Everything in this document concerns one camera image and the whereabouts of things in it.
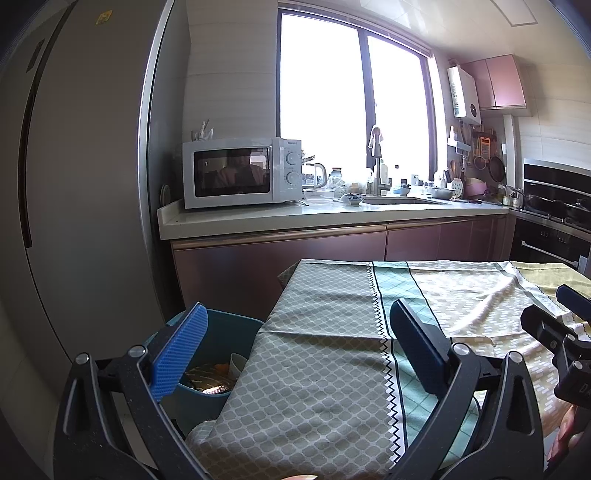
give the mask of pot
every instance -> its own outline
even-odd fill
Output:
[[[546,199],[544,197],[539,197],[537,195],[529,194],[529,195],[525,196],[525,205],[530,207],[533,210],[545,212],[550,215],[554,214],[554,209],[555,209],[554,200],[550,200],[550,199]]]
[[[591,228],[591,211],[587,210],[580,203],[576,203],[575,205],[565,203],[564,207],[566,208],[566,218],[585,228]]]

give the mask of faucet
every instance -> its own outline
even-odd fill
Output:
[[[375,168],[375,178],[374,178],[374,195],[380,197],[382,194],[382,190],[389,190],[392,188],[392,183],[382,183],[382,179],[380,178],[381,175],[381,166],[380,166],[380,159],[382,158],[382,148],[380,147],[380,137],[381,137],[381,130],[377,125],[371,130],[371,135],[369,137],[369,145],[368,148],[371,152],[371,156],[374,159]]]

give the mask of refrigerator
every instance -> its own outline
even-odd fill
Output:
[[[1,74],[0,300],[56,393],[183,309],[156,210],[182,192],[189,50],[183,0],[78,0]]]

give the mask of tablecloth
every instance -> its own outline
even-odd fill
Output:
[[[564,281],[591,293],[591,283],[564,265],[302,260],[282,280],[285,290],[220,417],[187,438],[217,480],[383,477],[437,402],[390,330],[398,298],[478,354],[520,351],[546,432],[567,406],[552,393],[551,354],[522,331],[521,312],[536,304],[591,339],[586,324],[551,298]],[[447,461],[461,456],[482,400],[475,397]]]

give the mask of screw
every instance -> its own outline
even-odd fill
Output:
[[[510,352],[509,358],[513,360],[516,364],[521,363],[523,361],[523,357],[519,352]]]
[[[463,343],[456,343],[453,346],[453,351],[456,352],[458,355],[467,355],[470,353],[470,349],[468,348],[468,346],[464,345]]]
[[[84,365],[89,359],[88,353],[81,353],[76,357],[76,363],[78,365]]]
[[[127,354],[133,358],[139,358],[144,353],[146,353],[146,349],[142,345],[135,345],[129,349]]]

